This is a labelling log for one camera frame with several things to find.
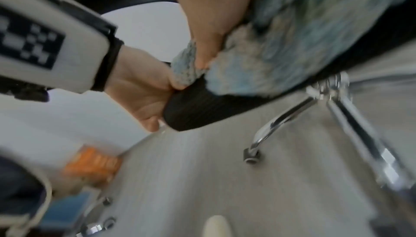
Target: human hand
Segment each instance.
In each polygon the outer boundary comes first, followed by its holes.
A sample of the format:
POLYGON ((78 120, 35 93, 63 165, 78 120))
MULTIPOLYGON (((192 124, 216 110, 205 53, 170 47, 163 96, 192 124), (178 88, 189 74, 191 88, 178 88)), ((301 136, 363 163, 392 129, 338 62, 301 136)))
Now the human hand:
POLYGON ((207 69, 221 51, 224 36, 241 20, 250 0, 178 0, 196 42, 195 67, 207 69))
POLYGON ((163 109, 175 89, 169 66, 145 51, 122 46, 106 83, 105 92, 143 127, 159 130, 163 109))

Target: fluffy cloth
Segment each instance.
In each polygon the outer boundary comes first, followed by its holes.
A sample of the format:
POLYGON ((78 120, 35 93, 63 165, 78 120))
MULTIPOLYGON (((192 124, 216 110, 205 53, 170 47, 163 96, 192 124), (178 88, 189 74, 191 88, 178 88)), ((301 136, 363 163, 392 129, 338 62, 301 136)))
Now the fluffy cloth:
POLYGON ((205 74, 217 95, 279 95, 323 69, 403 1, 252 0, 247 22, 227 36, 208 71, 195 69, 192 42, 172 68, 184 85, 205 74))

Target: gray floor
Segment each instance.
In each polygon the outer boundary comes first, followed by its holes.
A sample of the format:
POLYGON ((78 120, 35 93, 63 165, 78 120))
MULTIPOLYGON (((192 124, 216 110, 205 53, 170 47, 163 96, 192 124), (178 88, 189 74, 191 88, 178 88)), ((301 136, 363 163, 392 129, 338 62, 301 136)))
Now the gray floor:
MULTIPOLYGON (((414 67, 415 53, 407 49, 367 71, 414 67)), ((354 103, 416 173, 414 87, 371 91, 354 103)), ((116 201, 103 218, 118 222, 103 235, 197 237, 208 217, 222 214, 236 237, 373 236, 368 221, 376 212, 359 186, 366 174, 325 105, 270 137, 260 165, 242 162, 255 132, 302 97, 198 130, 164 129, 137 144, 108 190, 116 201)))

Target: person's leg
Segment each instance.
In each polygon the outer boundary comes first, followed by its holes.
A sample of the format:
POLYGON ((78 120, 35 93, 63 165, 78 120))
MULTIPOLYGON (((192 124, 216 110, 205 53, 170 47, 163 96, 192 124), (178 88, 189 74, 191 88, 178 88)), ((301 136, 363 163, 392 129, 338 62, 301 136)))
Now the person's leg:
POLYGON ((212 216, 205 222, 202 237, 233 237, 231 227, 223 216, 212 216))

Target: orange package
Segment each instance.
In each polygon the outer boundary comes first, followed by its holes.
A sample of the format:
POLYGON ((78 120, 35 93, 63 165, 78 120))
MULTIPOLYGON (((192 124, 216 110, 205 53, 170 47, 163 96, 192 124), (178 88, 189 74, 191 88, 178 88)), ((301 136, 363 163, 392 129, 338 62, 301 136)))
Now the orange package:
POLYGON ((91 146, 82 146, 65 166, 65 175, 79 176, 93 181, 110 181, 121 167, 122 160, 108 156, 91 146))

